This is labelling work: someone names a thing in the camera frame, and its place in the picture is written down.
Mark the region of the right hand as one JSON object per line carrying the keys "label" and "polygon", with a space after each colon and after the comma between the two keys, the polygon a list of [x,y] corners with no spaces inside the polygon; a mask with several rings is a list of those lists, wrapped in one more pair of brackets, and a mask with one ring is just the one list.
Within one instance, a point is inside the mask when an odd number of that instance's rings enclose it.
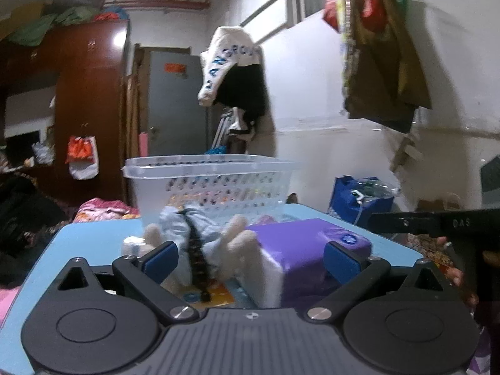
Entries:
{"label": "right hand", "polygon": [[454,249],[451,245],[451,242],[448,241],[448,239],[444,236],[438,237],[437,246],[439,246],[447,255],[447,257],[452,261],[452,266],[447,268],[445,276],[452,283],[452,285],[457,288],[463,303],[473,311],[478,304],[478,297],[466,283],[466,277],[464,273],[456,267],[455,260],[453,259]]}

